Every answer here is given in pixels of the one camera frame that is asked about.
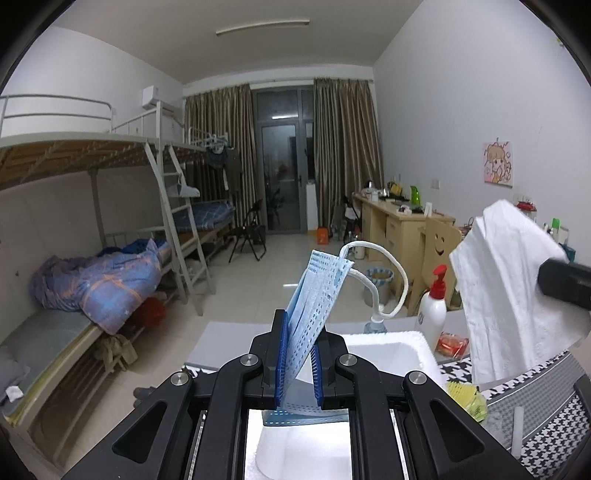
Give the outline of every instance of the pillow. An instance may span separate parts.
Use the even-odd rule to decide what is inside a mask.
[[[25,378],[27,370],[19,364],[5,345],[0,346],[0,403],[6,398],[6,389],[18,385]]]

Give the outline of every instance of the mask ear loop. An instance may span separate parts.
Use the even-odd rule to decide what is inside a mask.
[[[408,294],[408,277],[406,275],[406,272],[404,271],[404,269],[402,268],[402,265],[398,262],[398,260],[396,260],[394,258],[394,256],[390,252],[388,252],[388,250],[386,250],[384,247],[382,247],[380,245],[373,244],[371,242],[365,242],[363,240],[356,240],[354,242],[350,242],[350,243],[344,245],[343,248],[340,249],[339,257],[346,258],[347,254],[349,253],[349,250],[354,247],[372,248],[374,250],[377,250],[380,253],[383,253],[394,264],[394,266],[397,268],[397,270],[402,275],[402,281],[404,282],[404,288],[402,289],[402,295],[400,295],[400,301],[398,302],[398,304],[396,305],[394,310],[392,310],[392,312],[384,313],[384,312],[379,311],[378,289],[372,283],[372,281],[368,277],[363,275],[359,270],[355,270],[354,268],[351,268],[349,270],[349,273],[347,273],[347,275],[349,275],[353,278],[356,278],[363,285],[365,285],[367,288],[369,288],[369,291],[371,292],[371,296],[372,296],[372,303],[373,303],[372,308],[374,310],[374,316],[376,318],[381,318],[384,320],[394,318],[394,316],[402,308],[402,305],[404,305],[404,300],[406,299],[406,296]]]

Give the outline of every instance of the gray mattress pad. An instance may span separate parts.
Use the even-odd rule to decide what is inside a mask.
[[[25,396],[39,377],[91,323],[82,312],[40,310],[2,342],[14,359],[27,368],[27,375],[18,384]],[[21,400],[4,402],[2,413],[5,416],[14,413]]]

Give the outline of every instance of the houndstooth fabric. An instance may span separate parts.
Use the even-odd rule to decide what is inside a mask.
[[[536,365],[531,370],[528,370],[522,375],[515,377],[512,380],[507,381],[497,387],[491,388],[489,390],[485,390],[482,392],[484,398],[488,400],[492,400],[493,398],[505,393],[512,388],[515,388],[517,385],[520,385],[528,380],[531,380],[536,375],[542,373],[544,370],[552,366],[562,357],[568,354],[568,351],[564,351],[554,358],[551,358],[547,362],[543,362],[539,365]],[[440,372],[448,379],[452,381],[458,381],[461,383],[471,383],[472,382],[472,361],[470,357],[467,356],[461,360],[456,360],[453,362],[448,362],[446,364],[439,366]]]
[[[588,430],[583,404],[573,394],[568,405],[522,447],[520,461],[534,477],[546,480],[568,459]]]
[[[469,357],[440,365],[440,371],[451,381],[472,381]],[[536,478],[550,478],[590,429],[583,404],[573,391],[574,382],[583,373],[576,360],[565,351],[482,392],[489,413],[494,411],[502,416],[499,441],[502,440],[507,449],[511,447],[513,410],[517,405],[525,407],[524,445],[519,460]]]

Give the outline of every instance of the brown curtain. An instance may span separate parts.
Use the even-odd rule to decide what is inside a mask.
[[[383,185],[374,102],[367,80],[314,80],[314,166],[319,224],[335,205],[373,180]]]
[[[256,150],[252,117],[252,95],[248,84],[200,93],[186,99],[185,126],[201,132],[228,133],[230,144],[242,162],[241,191],[235,199],[238,222],[256,200]],[[221,170],[202,162],[187,169],[187,183],[197,187],[203,200],[227,198]]]

